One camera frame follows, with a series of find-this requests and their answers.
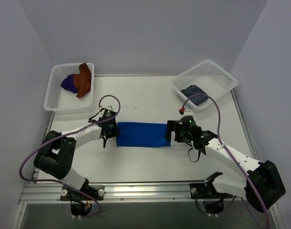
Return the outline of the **bright blue towel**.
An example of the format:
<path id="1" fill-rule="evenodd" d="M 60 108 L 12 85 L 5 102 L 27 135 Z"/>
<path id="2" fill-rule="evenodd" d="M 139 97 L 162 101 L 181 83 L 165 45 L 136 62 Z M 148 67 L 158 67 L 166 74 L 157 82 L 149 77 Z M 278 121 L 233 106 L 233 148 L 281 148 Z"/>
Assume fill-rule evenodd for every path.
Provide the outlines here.
<path id="1" fill-rule="evenodd" d="M 119 136 L 116 137 L 117 147 L 170 147 L 171 142 L 165 140 L 167 124 L 119 122 Z"/>

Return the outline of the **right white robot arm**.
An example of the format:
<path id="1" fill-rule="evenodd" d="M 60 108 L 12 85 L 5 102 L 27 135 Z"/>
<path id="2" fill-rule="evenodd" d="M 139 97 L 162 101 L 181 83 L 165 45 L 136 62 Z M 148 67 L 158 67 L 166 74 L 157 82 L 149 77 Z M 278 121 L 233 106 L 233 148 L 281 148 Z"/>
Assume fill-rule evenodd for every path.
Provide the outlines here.
<path id="1" fill-rule="evenodd" d="M 218 135 L 202 130 L 191 115 L 179 121 L 167 122 L 165 140 L 187 144 L 198 155 L 204 154 L 216 159 L 235 172 L 239 178 L 227 176 L 222 172 L 215 172 L 205 180 L 208 191 L 212 194 L 230 194 L 247 200 L 257 211 L 272 207 L 286 189 L 274 163 L 248 157 L 222 142 Z"/>

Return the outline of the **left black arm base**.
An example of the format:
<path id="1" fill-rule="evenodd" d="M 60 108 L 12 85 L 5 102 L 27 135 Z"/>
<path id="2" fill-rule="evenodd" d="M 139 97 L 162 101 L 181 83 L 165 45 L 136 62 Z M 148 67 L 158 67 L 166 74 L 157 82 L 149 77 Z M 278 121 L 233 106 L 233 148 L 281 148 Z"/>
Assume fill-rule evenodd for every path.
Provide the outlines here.
<path id="1" fill-rule="evenodd" d="M 104 199 L 104 195 L 103 185 L 91 185 L 86 180 L 80 190 L 63 185 L 60 200 L 69 202 L 72 216 L 81 219 L 96 216 L 102 212 L 99 201 Z"/>

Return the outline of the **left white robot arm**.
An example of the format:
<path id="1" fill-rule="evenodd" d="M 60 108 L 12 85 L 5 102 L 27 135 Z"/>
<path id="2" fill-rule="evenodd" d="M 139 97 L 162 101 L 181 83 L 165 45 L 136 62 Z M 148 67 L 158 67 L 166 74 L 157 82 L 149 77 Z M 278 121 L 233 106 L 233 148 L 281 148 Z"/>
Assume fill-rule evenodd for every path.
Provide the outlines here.
<path id="1" fill-rule="evenodd" d="M 89 193 L 91 188 L 88 179 L 77 173 L 72 168 L 72 163 L 77 148 L 99 139 L 103 140 L 105 148 L 108 139 L 120 134 L 115 120 L 117 113 L 109 109 L 103 111 L 97 125 L 95 120 L 89 120 L 88 125 L 73 130 L 73 135 L 60 138 L 65 134 L 50 131 L 43 142 L 56 140 L 38 151 L 33 161 L 34 166 L 76 190 Z"/>

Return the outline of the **brown towel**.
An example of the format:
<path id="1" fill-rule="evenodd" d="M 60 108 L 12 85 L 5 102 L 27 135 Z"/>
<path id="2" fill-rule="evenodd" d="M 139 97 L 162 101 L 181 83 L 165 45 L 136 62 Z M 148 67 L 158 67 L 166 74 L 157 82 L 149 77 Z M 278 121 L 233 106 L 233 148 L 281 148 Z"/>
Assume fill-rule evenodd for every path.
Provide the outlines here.
<path id="1" fill-rule="evenodd" d="M 79 65 L 79 74 L 74 74 L 73 83 L 77 90 L 77 98 L 82 98 L 91 91 L 92 74 L 86 63 Z"/>

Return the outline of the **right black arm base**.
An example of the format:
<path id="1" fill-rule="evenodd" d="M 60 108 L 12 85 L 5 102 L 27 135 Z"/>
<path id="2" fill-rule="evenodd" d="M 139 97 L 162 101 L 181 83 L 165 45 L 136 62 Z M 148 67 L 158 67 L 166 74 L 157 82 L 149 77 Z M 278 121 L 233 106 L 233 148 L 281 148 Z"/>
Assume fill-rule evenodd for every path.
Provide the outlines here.
<path id="1" fill-rule="evenodd" d="M 218 217 L 234 202 L 235 197 L 227 193 L 219 193 L 213 186 L 216 178 L 221 178 L 222 172 L 215 172 L 201 183 L 189 184 L 191 199 L 201 213 Z"/>

